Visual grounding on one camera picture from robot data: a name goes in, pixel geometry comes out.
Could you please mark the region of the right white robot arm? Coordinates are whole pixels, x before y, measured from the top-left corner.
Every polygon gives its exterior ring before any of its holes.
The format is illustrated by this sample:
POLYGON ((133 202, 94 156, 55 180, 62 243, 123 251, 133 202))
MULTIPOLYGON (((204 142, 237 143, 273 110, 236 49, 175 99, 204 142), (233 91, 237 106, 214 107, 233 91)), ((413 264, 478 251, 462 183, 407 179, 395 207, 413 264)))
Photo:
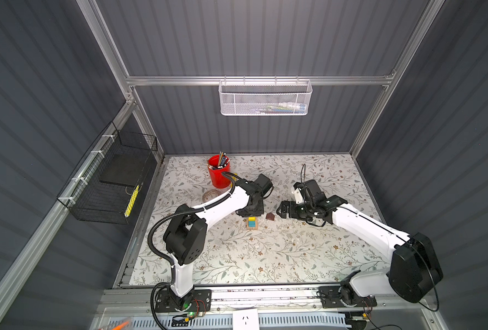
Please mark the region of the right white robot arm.
POLYGON ((282 201, 278 216, 311 224, 315 218, 349 231, 386 257, 386 269, 354 271, 340 282, 342 304, 366 305, 369 298, 396 295, 419 303, 443 279, 443 271, 431 240, 421 233, 410 235, 370 218, 346 199, 326 197, 315 180, 297 182, 293 201, 282 201))

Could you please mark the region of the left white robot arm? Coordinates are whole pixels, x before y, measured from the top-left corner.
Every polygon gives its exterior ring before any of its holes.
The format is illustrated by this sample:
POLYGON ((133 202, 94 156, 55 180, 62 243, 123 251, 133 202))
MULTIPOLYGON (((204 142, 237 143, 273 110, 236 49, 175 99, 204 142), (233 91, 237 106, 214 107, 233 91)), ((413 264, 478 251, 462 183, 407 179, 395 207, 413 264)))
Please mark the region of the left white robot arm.
POLYGON ((164 233, 171 258, 171 290, 183 298, 194 290, 193 263, 203 252, 208 231, 225 217, 258 217, 264 213, 263 200, 273 191, 272 181, 260 174, 254 181, 224 172, 230 190, 198 206, 181 205, 164 233))

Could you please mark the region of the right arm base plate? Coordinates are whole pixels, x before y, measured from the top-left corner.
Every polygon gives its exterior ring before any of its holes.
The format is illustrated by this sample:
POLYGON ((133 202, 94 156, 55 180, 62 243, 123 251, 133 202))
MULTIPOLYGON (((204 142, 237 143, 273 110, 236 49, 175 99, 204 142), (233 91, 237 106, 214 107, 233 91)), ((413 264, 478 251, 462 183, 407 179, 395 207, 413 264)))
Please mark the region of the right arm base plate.
POLYGON ((358 296, 348 286, 321 286, 316 295, 324 308, 377 306, 374 296, 358 296))

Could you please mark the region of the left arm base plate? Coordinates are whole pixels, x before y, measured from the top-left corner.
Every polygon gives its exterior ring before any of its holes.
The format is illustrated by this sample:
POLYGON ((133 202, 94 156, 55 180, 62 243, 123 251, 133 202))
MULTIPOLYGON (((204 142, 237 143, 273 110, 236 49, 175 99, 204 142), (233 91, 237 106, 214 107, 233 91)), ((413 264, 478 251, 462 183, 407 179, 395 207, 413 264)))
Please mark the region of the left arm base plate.
POLYGON ((157 289, 154 308, 158 313, 171 312, 209 312, 212 301, 212 290, 193 289, 184 297, 178 297, 171 289, 157 289))

